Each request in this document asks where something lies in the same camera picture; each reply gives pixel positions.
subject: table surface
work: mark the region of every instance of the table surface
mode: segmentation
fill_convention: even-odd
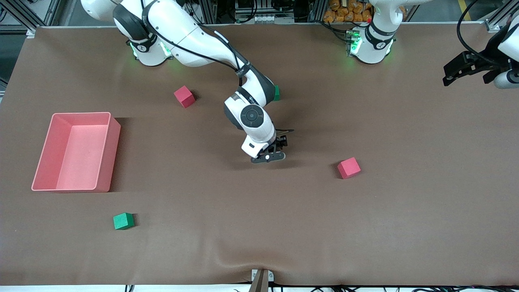
[[[218,29],[280,86],[287,159],[252,165],[220,64],[135,61],[115,29],[38,29],[0,112],[0,283],[207,284],[258,267],[290,285],[519,284],[519,98],[481,75],[443,87],[454,25],[403,25],[380,64],[319,25]],[[469,44],[490,37],[464,25]],[[184,109],[173,92],[199,98]],[[122,125],[110,193],[31,183],[56,112]],[[339,179],[339,161],[362,172]],[[113,228],[136,214],[138,226]]]

